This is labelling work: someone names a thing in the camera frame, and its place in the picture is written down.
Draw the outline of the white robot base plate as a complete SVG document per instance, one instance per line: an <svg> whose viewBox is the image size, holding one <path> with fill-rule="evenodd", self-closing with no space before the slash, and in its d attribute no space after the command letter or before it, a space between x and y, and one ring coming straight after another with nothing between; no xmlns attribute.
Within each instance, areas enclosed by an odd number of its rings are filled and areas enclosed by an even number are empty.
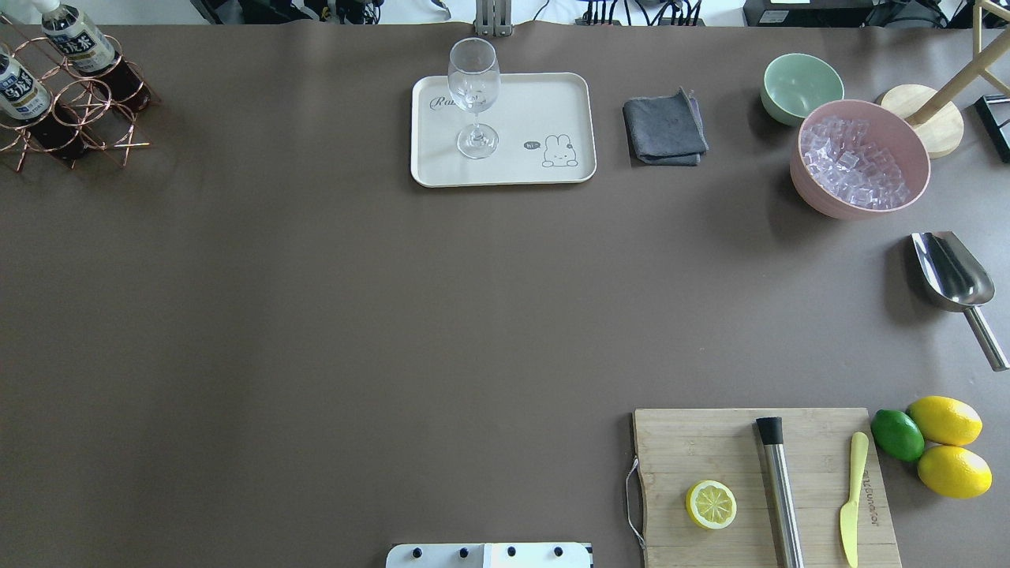
<svg viewBox="0 0 1010 568"><path fill-rule="evenodd" d="M592 545L578 542L401 544L386 567L593 567Z"/></svg>

